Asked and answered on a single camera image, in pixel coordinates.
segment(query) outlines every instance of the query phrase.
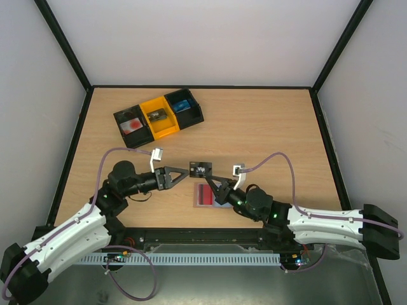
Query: purple cable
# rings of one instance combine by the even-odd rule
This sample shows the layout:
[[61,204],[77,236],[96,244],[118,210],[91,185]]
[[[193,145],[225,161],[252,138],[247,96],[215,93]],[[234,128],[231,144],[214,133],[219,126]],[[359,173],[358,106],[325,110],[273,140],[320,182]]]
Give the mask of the purple cable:
[[[133,301],[147,301],[147,300],[152,299],[152,298],[154,297],[154,293],[155,293],[155,290],[156,290],[156,288],[157,288],[157,271],[156,271],[156,269],[155,269],[155,267],[154,267],[154,265],[153,265],[153,262],[151,262],[151,259],[149,259],[148,256],[147,256],[146,254],[144,254],[143,252],[141,252],[140,250],[137,250],[137,249],[135,249],[135,248],[128,247],[128,246],[121,246],[121,245],[120,245],[120,246],[106,246],[106,247],[104,247],[104,248],[105,248],[105,249],[117,249],[117,248],[127,249],[127,250],[130,250],[130,251],[133,251],[133,252],[136,252],[136,253],[140,254],[141,256],[143,256],[143,257],[146,259],[146,261],[147,261],[147,262],[149,263],[149,265],[151,266],[151,270],[152,270],[153,276],[154,276],[154,287],[153,287],[151,293],[150,293],[147,297],[134,297],[134,296],[132,296],[131,294],[129,294],[129,293],[127,293],[127,292],[124,291],[124,289],[119,285],[119,283],[118,283],[118,282],[116,281],[116,279],[113,277],[113,275],[112,275],[111,272],[109,272],[109,276],[110,276],[110,278],[113,280],[114,285],[117,287],[117,289],[118,289],[124,296],[128,297],[130,300],[133,300]],[[111,262],[111,261],[108,260],[107,263],[106,263],[106,271],[109,271],[109,263],[110,263],[110,262]]]
[[328,245],[324,245],[324,251],[322,252],[322,255],[319,257],[318,261],[314,265],[312,265],[311,267],[308,267],[306,269],[287,270],[283,265],[281,265],[281,269],[283,269],[287,273],[299,273],[299,272],[304,272],[304,271],[310,271],[310,270],[316,268],[324,260],[327,252],[328,252]]
[[[302,214],[302,215],[306,215],[309,217],[315,217],[315,218],[320,218],[320,219],[333,219],[333,220],[349,220],[349,217],[340,217],[340,216],[327,216],[327,215],[316,215],[316,214],[310,214],[308,215],[306,212],[302,211],[296,201],[296,197],[295,197],[295,176],[294,176],[294,168],[293,168],[293,164],[291,163],[290,159],[288,158],[288,156],[286,154],[284,154],[283,152],[277,151],[271,155],[269,155],[269,157],[267,157],[266,159],[264,159],[262,162],[260,162],[258,165],[256,165],[253,168],[245,168],[245,169],[241,169],[239,170],[239,173],[249,173],[249,172],[253,172],[254,170],[257,170],[261,165],[265,164],[268,160],[270,160],[272,157],[275,156],[283,156],[287,163],[288,166],[290,167],[290,171],[291,171],[291,179],[293,181],[293,205],[295,207],[295,209],[297,209],[297,211]],[[380,227],[385,227],[386,229],[395,231],[398,235],[399,235],[399,240],[402,240],[404,238],[404,233],[396,228],[396,227],[392,227],[388,224],[384,224],[382,222],[378,222],[378,221],[374,221],[374,220],[370,220],[370,219],[364,219],[364,218],[353,218],[354,221],[361,221],[361,222],[366,222],[368,224],[374,224],[376,226],[380,226]]]
[[[94,208],[94,206],[96,204],[97,191],[99,190],[100,176],[102,175],[103,164],[104,164],[104,162],[106,160],[107,155],[110,154],[113,151],[133,151],[133,152],[136,152],[136,153],[151,155],[151,153],[149,151],[143,151],[142,149],[133,149],[133,148],[127,148],[127,147],[115,147],[115,148],[112,148],[112,149],[109,149],[108,151],[106,151],[105,154],[103,155],[101,161],[100,161],[99,169],[97,170],[95,193],[93,194],[92,204],[90,206],[89,211],[87,211],[82,216],[78,217],[79,220],[84,219],[86,216],[91,214],[91,212],[93,211],[93,208]],[[73,220],[72,222],[69,222],[68,224],[66,224],[64,227],[56,230],[50,237],[48,237],[46,240],[44,240],[40,244],[40,247],[45,246],[48,242],[50,242],[52,239],[54,239],[56,236],[58,236],[61,232],[65,231],[67,228],[73,226],[75,223],[76,223],[76,221]],[[7,287],[10,284],[11,278],[14,276],[14,274],[17,272],[17,270],[22,266],[22,264],[27,259],[29,259],[34,253],[36,253],[37,251],[38,251],[37,249],[34,249],[30,253],[28,253],[20,262],[18,262],[18,264],[13,268],[13,270],[11,270],[10,274],[7,276],[6,281],[4,282],[3,288],[1,289],[1,297],[4,300],[11,301],[11,300],[14,299],[13,296],[8,297],[7,294],[6,294]]]

